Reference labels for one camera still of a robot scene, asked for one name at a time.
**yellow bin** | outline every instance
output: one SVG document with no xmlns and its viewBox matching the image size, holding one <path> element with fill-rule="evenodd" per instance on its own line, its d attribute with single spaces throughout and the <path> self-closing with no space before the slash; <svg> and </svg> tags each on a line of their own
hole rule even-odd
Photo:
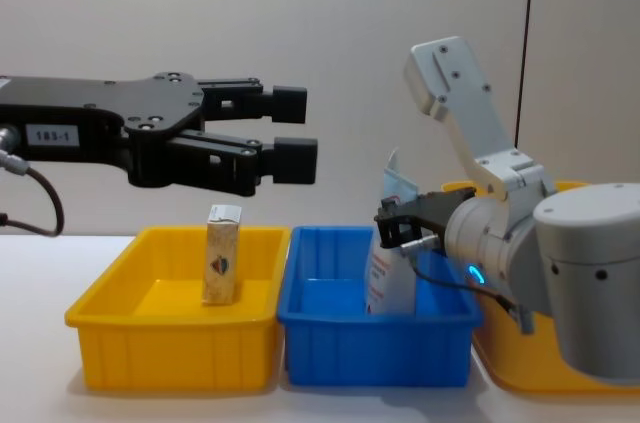
<svg viewBox="0 0 640 423">
<path fill-rule="evenodd" d="M 585 185 L 578 181 L 556 182 L 558 191 Z M 442 185 L 442 191 L 469 186 L 475 187 L 470 181 L 456 181 Z M 478 196 L 485 195 L 478 189 Z M 639 387 L 605 385 L 565 363 L 551 318 L 535 313 L 535 333 L 522 335 L 495 301 L 482 296 L 477 300 L 484 324 L 473 334 L 473 347 L 493 381 L 502 388 L 527 393 L 640 393 Z"/>
<path fill-rule="evenodd" d="M 98 390 L 252 391 L 267 386 L 290 231 L 241 228 L 236 301 L 201 304 L 206 228 L 142 233 L 67 311 L 86 385 Z"/>
</svg>

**cable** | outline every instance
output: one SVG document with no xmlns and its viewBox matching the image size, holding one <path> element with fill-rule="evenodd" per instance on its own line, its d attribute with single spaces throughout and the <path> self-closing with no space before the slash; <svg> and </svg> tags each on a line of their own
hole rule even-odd
<svg viewBox="0 0 640 423">
<path fill-rule="evenodd" d="M 26 230 L 42 236 L 58 236 L 60 233 L 62 233 L 62 230 L 64 228 L 64 209 L 62 208 L 62 201 L 60 201 L 58 193 L 56 192 L 51 182 L 47 180 L 39 171 L 29 167 L 26 170 L 25 174 L 36 180 L 40 184 L 40 186 L 42 186 L 42 188 L 44 188 L 44 190 L 47 192 L 49 198 L 51 198 L 51 203 L 53 203 L 53 208 L 56 213 L 56 227 L 54 230 L 46 230 L 29 223 L 11 220 L 6 213 L 0 213 L 0 226 L 12 226 L 14 228 L 20 228 L 21 230 Z"/>
<path fill-rule="evenodd" d="M 494 300 L 496 300 L 496 302 L 507 312 L 511 312 L 516 307 L 515 303 L 509 301 L 509 299 L 507 299 L 503 295 L 499 293 L 495 293 L 491 290 L 487 290 L 486 288 L 480 288 L 477 286 L 465 285 L 462 283 L 454 283 L 451 281 L 443 281 L 443 280 L 438 280 L 436 278 L 432 278 L 426 275 L 425 273 L 423 273 L 422 271 L 420 271 L 420 269 L 418 268 L 417 258 L 415 257 L 409 258 L 409 262 L 411 264 L 411 269 L 416 274 L 416 276 L 422 280 L 428 281 L 431 284 L 444 286 L 446 288 L 453 288 L 457 290 L 472 291 L 479 295 L 488 296 L 489 298 L 493 298 Z"/>
</svg>

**connector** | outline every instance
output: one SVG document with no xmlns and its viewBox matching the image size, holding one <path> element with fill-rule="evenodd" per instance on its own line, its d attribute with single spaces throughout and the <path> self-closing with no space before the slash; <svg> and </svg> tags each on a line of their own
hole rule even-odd
<svg viewBox="0 0 640 423">
<path fill-rule="evenodd" d="M 535 323 L 533 321 L 533 312 L 523 305 L 514 305 L 509 311 L 509 315 L 515 320 L 522 335 L 533 335 L 535 332 Z"/>
<path fill-rule="evenodd" d="M 0 168 L 4 168 L 14 175 L 24 176 L 29 169 L 29 162 L 22 158 L 10 155 L 4 150 L 0 150 Z"/>
<path fill-rule="evenodd" d="M 400 253 L 404 257 L 417 255 L 423 250 L 434 250 L 440 247 L 440 238 L 438 235 L 429 235 L 419 240 L 409 241 L 400 245 Z"/>
<path fill-rule="evenodd" d="M 0 150 L 13 153 L 19 144 L 20 132 L 15 126 L 0 126 Z"/>
</svg>

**small box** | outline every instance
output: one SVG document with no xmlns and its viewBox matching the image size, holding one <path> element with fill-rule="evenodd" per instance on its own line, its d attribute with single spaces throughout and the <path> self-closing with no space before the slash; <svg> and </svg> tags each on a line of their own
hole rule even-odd
<svg viewBox="0 0 640 423">
<path fill-rule="evenodd" d="M 236 284 L 236 254 L 242 208 L 213 205 L 207 220 L 207 251 L 202 302 L 230 305 Z"/>
</svg>

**white table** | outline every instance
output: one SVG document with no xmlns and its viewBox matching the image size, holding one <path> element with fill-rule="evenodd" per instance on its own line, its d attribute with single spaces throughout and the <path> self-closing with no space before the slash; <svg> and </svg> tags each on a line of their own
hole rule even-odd
<svg viewBox="0 0 640 423">
<path fill-rule="evenodd" d="M 63 314 L 128 237 L 0 237 L 0 418 L 6 422 L 637 422 L 640 398 L 541 398 L 497 388 L 476 364 L 461 389 L 291 388 L 254 396 L 92 394 Z"/>
</svg>

